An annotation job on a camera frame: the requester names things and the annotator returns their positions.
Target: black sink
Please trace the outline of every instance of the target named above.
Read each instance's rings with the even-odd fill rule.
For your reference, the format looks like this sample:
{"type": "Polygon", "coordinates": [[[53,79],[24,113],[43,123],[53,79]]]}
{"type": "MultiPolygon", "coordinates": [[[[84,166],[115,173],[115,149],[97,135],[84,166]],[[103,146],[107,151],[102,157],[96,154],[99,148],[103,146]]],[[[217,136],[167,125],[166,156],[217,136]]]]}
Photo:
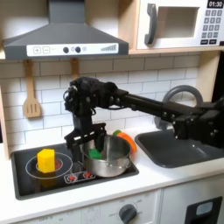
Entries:
{"type": "Polygon", "coordinates": [[[174,138],[171,129],[136,136],[136,143],[157,165],[175,168],[224,157],[224,150],[193,140],[174,138]]]}

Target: countertop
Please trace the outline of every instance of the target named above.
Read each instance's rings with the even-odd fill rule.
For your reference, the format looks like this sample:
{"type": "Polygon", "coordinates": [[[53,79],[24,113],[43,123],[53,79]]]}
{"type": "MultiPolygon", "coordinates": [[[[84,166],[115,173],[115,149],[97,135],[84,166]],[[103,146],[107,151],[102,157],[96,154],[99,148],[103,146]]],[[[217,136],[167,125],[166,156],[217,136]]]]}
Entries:
{"type": "MultiPolygon", "coordinates": [[[[155,128],[126,129],[125,132],[134,138],[139,133],[155,130],[155,128]]],[[[139,147],[133,157],[133,162],[139,170],[139,174],[136,176],[59,192],[36,199],[17,200],[14,193],[11,161],[4,161],[4,148],[3,145],[0,145],[0,223],[29,220],[224,172],[224,158],[175,169],[165,169],[154,164],[139,147]]]]}

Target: gray faucet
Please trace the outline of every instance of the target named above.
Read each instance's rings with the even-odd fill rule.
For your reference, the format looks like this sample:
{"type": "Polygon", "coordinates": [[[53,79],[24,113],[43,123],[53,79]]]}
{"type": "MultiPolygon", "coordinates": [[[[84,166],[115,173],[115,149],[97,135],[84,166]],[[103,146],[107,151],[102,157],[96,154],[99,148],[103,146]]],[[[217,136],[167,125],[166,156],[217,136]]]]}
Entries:
{"type": "MultiPolygon", "coordinates": [[[[202,95],[201,95],[200,91],[195,87],[191,87],[191,86],[187,86],[187,85],[172,88],[164,96],[163,102],[168,102],[175,94],[178,94],[178,93],[181,93],[181,92],[188,92],[188,93],[193,94],[195,96],[197,106],[199,106],[203,102],[203,98],[202,98],[202,95]]],[[[169,124],[168,122],[162,121],[161,118],[156,117],[156,116],[154,118],[154,122],[156,124],[156,127],[159,130],[167,130],[167,126],[169,124]]]]}

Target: microwave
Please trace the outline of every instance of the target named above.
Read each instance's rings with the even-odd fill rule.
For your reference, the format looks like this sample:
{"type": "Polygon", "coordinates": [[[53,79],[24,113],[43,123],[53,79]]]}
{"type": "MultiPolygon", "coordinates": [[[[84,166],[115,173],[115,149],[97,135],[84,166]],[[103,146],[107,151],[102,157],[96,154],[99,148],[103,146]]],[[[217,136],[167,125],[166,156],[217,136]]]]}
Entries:
{"type": "Polygon", "coordinates": [[[224,0],[141,0],[137,49],[224,46],[224,0]]]}

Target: black stovetop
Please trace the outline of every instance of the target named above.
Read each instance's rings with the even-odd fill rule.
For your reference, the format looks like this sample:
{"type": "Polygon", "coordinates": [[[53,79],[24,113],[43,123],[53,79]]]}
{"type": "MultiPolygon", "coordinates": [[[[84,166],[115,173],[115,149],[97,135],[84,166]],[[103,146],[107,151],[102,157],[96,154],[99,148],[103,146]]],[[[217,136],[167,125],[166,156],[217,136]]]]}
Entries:
{"type": "Polygon", "coordinates": [[[65,144],[13,152],[11,161],[16,198],[27,200],[138,174],[138,169],[132,164],[118,177],[100,178],[87,172],[81,163],[74,163],[71,158],[72,154],[65,144]],[[44,174],[38,169],[37,154],[44,148],[55,149],[57,161],[55,172],[44,174]]]}

